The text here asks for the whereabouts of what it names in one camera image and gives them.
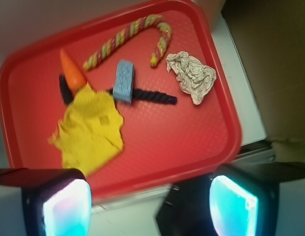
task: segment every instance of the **blue sponge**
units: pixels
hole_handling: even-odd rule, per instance
[[[129,61],[121,60],[117,67],[117,79],[113,87],[115,100],[132,102],[134,79],[134,65]]]

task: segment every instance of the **yellow cloth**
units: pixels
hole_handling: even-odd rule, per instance
[[[113,96],[96,93],[87,84],[68,105],[49,143],[62,151],[63,168],[77,168],[87,176],[123,150],[122,125]]]

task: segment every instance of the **plastic tray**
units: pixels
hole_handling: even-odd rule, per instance
[[[149,1],[77,26],[10,56],[0,70],[0,117],[10,166],[61,168],[61,152],[47,142],[63,118],[58,77],[60,48],[82,64],[102,43],[130,22],[162,14],[173,35],[166,52],[187,51],[213,67],[217,80],[203,103],[195,106],[180,90],[165,58],[157,68],[149,60],[160,33],[147,29],[86,73],[96,90],[113,87],[121,59],[134,63],[134,87],[174,95],[178,103],[117,102],[124,117],[123,152],[88,177],[93,200],[212,172],[239,151],[241,129],[226,79],[202,11],[189,0]]]

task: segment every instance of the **plastic carrot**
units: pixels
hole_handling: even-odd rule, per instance
[[[73,95],[75,95],[79,89],[86,85],[87,79],[65,49],[61,49],[60,56],[67,85]]]

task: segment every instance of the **twisted rope toy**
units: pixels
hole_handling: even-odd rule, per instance
[[[104,43],[99,51],[95,52],[87,61],[84,62],[84,69],[88,71],[96,68],[104,59],[110,56],[117,47],[121,46],[138,32],[150,26],[157,27],[161,32],[161,37],[150,60],[151,67],[157,66],[159,60],[163,57],[167,47],[169,46],[172,30],[161,15],[149,15],[133,21],[122,31],[118,32],[115,38],[111,38]]]

